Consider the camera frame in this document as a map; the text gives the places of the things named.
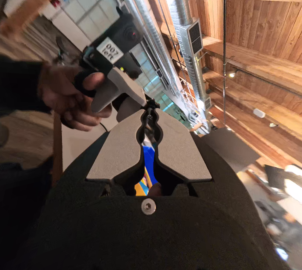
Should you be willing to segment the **black flat panel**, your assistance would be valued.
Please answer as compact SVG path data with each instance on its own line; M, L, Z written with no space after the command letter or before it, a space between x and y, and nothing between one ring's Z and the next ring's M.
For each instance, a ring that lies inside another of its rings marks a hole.
M219 128L203 136L209 145L235 173L241 172L247 166L255 163L260 155L238 138L229 128Z

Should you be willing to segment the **slim silver air duct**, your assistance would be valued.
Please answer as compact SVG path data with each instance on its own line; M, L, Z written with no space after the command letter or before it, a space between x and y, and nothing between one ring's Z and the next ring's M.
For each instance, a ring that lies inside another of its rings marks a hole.
M179 81L172 58L164 42L148 0L124 0L126 6L136 17L145 33L145 39L169 83L172 93L182 99L182 85Z

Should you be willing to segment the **blue plastic bin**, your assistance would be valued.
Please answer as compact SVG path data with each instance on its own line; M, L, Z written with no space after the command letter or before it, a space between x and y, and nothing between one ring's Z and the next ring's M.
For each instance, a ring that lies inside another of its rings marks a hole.
M144 151L145 167L148 172L151 183L152 185L154 185L158 182L154 176L154 168L153 168L155 151L152 147L148 147L144 145L143 145L143 151Z

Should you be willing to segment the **black lighting track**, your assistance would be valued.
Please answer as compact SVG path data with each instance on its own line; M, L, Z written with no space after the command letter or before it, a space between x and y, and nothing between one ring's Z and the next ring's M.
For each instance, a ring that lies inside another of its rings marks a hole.
M299 91L292 90L291 88L289 88L289 87L287 87L287 86L284 86L284 85L281 85L281 84L279 84L279 83L277 83L277 82L271 82L271 81L268 80L268 79L265 79L265 78L263 78L263 77L254 75L254 74L252 74L252 73L250 73L250 72L244 71L244 70L241 69L241 68L237 68L237 69L236 69L236 73L237 73L237 72L242 72L242 73L244 73L244 74L246 74L246 75L252 76L252 77L254 77L254 78L256 78L256 79L259 79L259 80L261 80L261 81L263 81L263 82L266 82L266 83L268 83L268 84L270 84L270 85L279 87L279 88L281 88L281 89L283 89L283 90L285 90L285 91L287 91L287 92L289 92L289 93L292 93L292 94L294 94L294 95L297 95L297 96L299 96L299 97L302 97L302 94L301 94L301 92L299 92Z

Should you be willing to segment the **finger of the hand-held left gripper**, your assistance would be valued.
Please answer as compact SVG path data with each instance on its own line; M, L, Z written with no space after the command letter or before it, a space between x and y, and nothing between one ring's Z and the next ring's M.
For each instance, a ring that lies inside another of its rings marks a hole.
M146 105L143 89L125 72L113 67L105 81L96 89L96 94L91 103L92 112L100 112L122 94L127 94L140 106Z
M131 97L116 98L116 120L121 122L127 117L133 115L138 110L143 109L143 106Z

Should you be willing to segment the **person's right hand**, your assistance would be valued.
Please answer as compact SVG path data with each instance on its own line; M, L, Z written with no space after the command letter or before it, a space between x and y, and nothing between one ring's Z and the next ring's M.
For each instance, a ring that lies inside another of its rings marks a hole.
M162 186L159 182L155 183L148 192L148 197L162 196Z

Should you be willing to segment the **bright studio light panel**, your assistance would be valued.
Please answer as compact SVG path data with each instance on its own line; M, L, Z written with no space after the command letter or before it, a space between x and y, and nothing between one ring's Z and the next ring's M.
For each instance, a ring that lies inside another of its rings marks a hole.
M302 170L296 165L287 165L285 167L285 172L295 174L300 178L302 177ZM293 182L290 179L285 179L285 192L302 204L302 187L296 182Z

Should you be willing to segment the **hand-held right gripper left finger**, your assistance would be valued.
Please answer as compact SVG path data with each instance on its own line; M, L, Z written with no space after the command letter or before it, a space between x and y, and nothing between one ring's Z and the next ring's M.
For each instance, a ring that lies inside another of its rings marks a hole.
M122 186L127 195L135 194L135 185L144 176L142 148L145 110L140 109L117 124L108 134L95 159L88 180L100 180Z

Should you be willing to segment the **person's dark clothing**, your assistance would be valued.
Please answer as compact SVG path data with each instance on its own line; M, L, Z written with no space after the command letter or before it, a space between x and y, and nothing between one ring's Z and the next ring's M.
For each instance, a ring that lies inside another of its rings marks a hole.
M51 189L53 156L36 168L23 169L19 163L0 166L0 264L5 269L28 234Z

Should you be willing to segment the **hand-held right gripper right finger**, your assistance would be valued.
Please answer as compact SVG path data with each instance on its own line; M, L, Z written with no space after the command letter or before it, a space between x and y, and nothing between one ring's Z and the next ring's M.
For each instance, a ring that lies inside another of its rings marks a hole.
M161 109L154 109L154 136L157 141L153 172L164 196L179 184L209 182L212 175L189 129Z

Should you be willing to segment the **person's left hand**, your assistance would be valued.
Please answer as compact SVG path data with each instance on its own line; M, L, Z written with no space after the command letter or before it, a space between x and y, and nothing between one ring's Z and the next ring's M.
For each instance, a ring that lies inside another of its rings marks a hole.
M37 93L46 106L64 119L66 126L87 132L99 125L103 118L111 116L112 105L107 105L97 113L92 112L93 99L73 85L75 76L81 71L83 69L80 66L46 64L39 76Z

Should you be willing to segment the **person's left forearm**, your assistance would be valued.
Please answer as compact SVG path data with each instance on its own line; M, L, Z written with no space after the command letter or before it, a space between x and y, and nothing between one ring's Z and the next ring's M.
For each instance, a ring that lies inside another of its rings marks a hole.
M37 94L40 73L45 67L43 62L17 61L0 56L1 117L16 110L51 113Z

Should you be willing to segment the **black star knob screw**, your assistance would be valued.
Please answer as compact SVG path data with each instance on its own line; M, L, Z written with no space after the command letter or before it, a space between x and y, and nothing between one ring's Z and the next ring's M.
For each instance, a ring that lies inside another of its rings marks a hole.
M160 109L160 104L157 103L154 99L147 100L147 103L144 106L144 110L146 111L146 118L148 120L153 119L155 109Z

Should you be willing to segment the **thin black ceiling rod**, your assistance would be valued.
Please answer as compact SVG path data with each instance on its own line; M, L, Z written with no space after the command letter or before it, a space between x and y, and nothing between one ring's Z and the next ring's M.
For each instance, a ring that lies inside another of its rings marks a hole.
M223 116L226 125L226 37L227 37L227 0L223 0Z

